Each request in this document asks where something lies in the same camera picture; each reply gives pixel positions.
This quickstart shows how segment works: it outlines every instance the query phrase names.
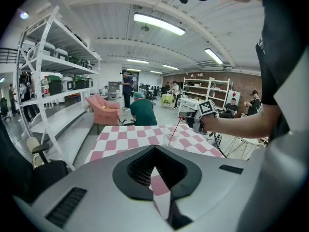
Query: pink and white checkered cloth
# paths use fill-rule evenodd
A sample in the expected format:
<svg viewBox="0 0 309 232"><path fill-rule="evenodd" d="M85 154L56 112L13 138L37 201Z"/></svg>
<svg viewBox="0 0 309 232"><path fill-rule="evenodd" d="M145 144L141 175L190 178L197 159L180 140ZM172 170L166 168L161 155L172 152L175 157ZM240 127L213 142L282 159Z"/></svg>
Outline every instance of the pink and white checkered cloth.
<svg viewBox="0 0 309 232"><path fill-rule="evenodd" d="M172 134L173 127L176 126L106 126L85 163L138 147L163 145L166 130L170 130ZM179 125L177 131L177 139L171 140L171 147L207 156L223 157L202 135L196 134L188 125ZM150 189L154 192L156 208L166 219L169 214L167 204L170 201L170 191L156 168L151 175Z"/></svg>

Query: black cap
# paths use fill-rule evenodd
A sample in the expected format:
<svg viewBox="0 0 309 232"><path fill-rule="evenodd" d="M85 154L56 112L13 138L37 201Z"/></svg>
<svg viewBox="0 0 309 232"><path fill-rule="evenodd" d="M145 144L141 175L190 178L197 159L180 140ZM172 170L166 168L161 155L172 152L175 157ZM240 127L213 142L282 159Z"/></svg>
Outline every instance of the black cap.
<svg viewBox="0 0 309 232"><path fill-rule="evenodd" d="M255 94L258 95L259 93L258 93L256 90L253 90L251 96L253 96L253 95L255 95Z"/></svg>

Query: desk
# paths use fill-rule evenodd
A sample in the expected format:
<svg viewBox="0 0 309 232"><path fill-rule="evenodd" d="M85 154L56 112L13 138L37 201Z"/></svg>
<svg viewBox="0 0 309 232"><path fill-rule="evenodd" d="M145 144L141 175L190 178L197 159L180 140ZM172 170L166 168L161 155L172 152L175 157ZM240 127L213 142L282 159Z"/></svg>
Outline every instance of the desk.
<svg viewBox="0 0 309 232"><path fill-rule="evenodd" d="M139 88L139 92L146 96L147 91L145 89Z"/></svg>
<svg viewBox="0 0 309 232"><path fill-rule="evenodd" d="M123 151L147 146L161 145L164 140L166 126L106 126L99 135L94 149L90 151L85 163L100 158L119 154ZM188 125L179 125L179 136L173 146L180 150L192 153L221 157L223 155L206 139L189 128ZM156 168L151 175L150 189L154 192L154 201L163 218L167 218L169 209L170 191L165 186Z"/></svg>
<svg viewBox="0 0 309 232"><path fill-rule="evenodd" d="M189 98L180 98L180 106L179 106L178 113L181 112L182 106L186 106L186 107L188 107L192 110L197 110L197 105L199 105L203 102L205 102L205 101L197 101L197 100L193 100L193 99L189 99Z"/></svg>
<svg viewBox="0 0 309 232"><path fill-rule="evenodd" d="M173 99L174 99L173 95L169 95L169 94L162 95L162 97L161 97L161 106L163 104L170 104L171 105L173 103Z"/></svg>

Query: person in green shirt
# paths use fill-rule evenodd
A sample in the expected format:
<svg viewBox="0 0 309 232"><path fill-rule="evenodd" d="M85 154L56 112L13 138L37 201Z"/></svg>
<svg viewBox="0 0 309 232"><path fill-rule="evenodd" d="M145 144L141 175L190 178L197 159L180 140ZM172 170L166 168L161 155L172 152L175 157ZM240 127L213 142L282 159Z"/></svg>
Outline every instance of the person in green shirt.
<svg viewBox="0 0 309 232"><path fill-rule="evenodd" d="M136 119L136 126L156 126L157 122L150 100L146 100L140 92L133 95L131 114Z"/></svg>

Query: fluorescent ceiling light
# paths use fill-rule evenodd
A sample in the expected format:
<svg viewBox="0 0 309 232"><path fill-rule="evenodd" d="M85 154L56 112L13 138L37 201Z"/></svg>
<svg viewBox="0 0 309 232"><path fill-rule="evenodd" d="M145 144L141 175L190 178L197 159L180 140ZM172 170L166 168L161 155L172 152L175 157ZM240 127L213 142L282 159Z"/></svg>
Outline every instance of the fluorescent ceiling light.
<svg viewBox="0 0 309 232"><path fill-rule="evenodd" d="M165 20L150 16L150 15L135 13L134 14L134 20L166 29L166 30L171 31L173 33L176 33L180 36L182 36L185 33L184 29L182 29L178 26L175 26L175 25L173 25L173 24L171 24L171 23L169 23Z"/></svg>
<svg viewBox="0 0 309 232"><path fill-rule="evenodd" d="M22 13L20 13L20 18L22 18L22 19L27 19L28 18L28 13L27 12L22 12Z"/></svg>
<svg viewBox="0 0 309 232"><path fill-rule="evenodd" d="M140 70L135 70L135 69L127 69L127 71L140 72Z"/></svg>
<svg viewBox="0 0 309 232"><path fill-rule="evenodd" d="M179 70L178 68L175 68L175 67L171 67L171 66L168 66L168 65L162 65L163 67L166 67L166 68L171 68L171 69L173 69L173 70Z"/></svg>
<svg viewBox="0 0 309 232"><path fill-rule="evenodd" d="M137 63L143 63L143 64L149 64L147 61L142 61L142 60L135 60L135 59L127 59L128 62L137 62Z"/></svg>
<svg viewBox="0 0 309 232"><path fill-rule="evenodd" d="M152 73L157 73L157 74L163 74L162 72L154 72L154 71L150 71Z"/></svg>
<svg viewBox="0 0 309 232"><path fill-rule="evenodd" d="M218 64L223 64L223 62L211 51L209 48L205 49L205 52L211 56Z"/></svg>

